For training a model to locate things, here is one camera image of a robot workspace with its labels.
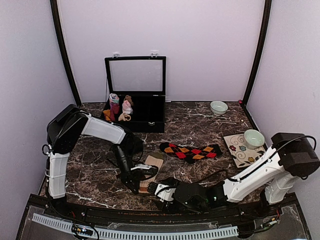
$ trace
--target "marble surface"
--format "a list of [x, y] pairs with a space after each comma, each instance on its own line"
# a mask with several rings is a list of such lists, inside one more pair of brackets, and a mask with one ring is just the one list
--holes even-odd
[[[104, 105], [85, 103], [82, 109], [99, 117]], [[221, 169], [228, 170], [230, 177], [241, 171], [236, 168], [223, 136], [243, 133], [252, 127], [237, 102], [228, 102], [227, 105], [229, 109], [223, 116], [214, 116], [209, 102], [166, 103], [165, 133], [136, 133], [144, 142], [143, 160], [148, 154], [159, 151], [162, 142], [194, 147], [219, 144], [223, 152], [219, 158], [203, 159], [195, 164], [167, 156], [156, 180], [175, 177], [192, 183]], [[111, 144], [102, 139], [89, 136], [79, 139], [67, 165], [68, 202], [103, 208], [156, 211], [155, 196], [134, 195], [116, 178], [119, 169], [107, 161], [115, 161], [110, 147]], [[206, 179], [201, 185], [212, 186], [225, 178], [222, 172]], [[258, 201], [262, 189], [249, 194], [243, 202]], [[45, 195], [43, 187], [40, 195]]]

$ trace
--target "pink sock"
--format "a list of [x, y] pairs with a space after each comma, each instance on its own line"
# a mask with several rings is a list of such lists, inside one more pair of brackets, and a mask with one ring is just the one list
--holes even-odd
[[122, 103], [122, 112], [125, 114], [132, 114], [134, 112], [131, 108], [130, 102], [128, 102], [127, 100]]

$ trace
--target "white bowl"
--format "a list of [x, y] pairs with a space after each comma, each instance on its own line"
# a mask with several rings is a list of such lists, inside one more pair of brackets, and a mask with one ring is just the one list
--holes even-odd
[[265, 144], [265, 137], [261, 132], [249, 129], [244, 132], [244, 141], [248, 149], [257, 149]]
[[212, 101], [210, 103], [210, 108], [214, 115], [220, 116], [226, 113], [228, 110], [228, 105], [223, 101]]

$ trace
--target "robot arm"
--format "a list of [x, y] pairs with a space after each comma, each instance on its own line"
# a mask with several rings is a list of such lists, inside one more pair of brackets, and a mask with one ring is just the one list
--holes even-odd
[[264, 190], [269, 205], [279, 203], [299, 179], [306, 179], [320, 167], [320, 161], [307, 137], [296, 133], [277, 133], [273, 145], [250, 167], [213, 187], [197, 183], [166, 180], [151, 183], [148, 191], [170, 204], [183, 205], [195, 212], [238, 203], [255, 189], [273, 180]]
[[86, 113], [71, 104], [47, 126], [48, 163], [46, 175], [49, 179], [48, 192], [53, 199], [66, 194], [65, 180], [67, 162], [81, 135], [93, 136], [113, 143], [119, 178], [134, 194], [138, 194], [140, 180], [145, 175], [155, 175], [158, 168], [140, 164], [134, 166], [132, 155], [143, 150], [142, 141], [129, 130], [106, 122]]

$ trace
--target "bowl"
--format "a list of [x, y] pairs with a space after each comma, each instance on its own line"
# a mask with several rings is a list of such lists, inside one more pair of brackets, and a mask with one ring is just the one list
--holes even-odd
[[212, 101], [210, 103], [210, 108], [214, 115], [220, 116], [226, 113], [228, 110], [228, 105], [223, 101]]
[[265, 137], [261, 132], [249, 129], [244, 132], [244, 141], [248, 149], [257, 149], [265, 144]]

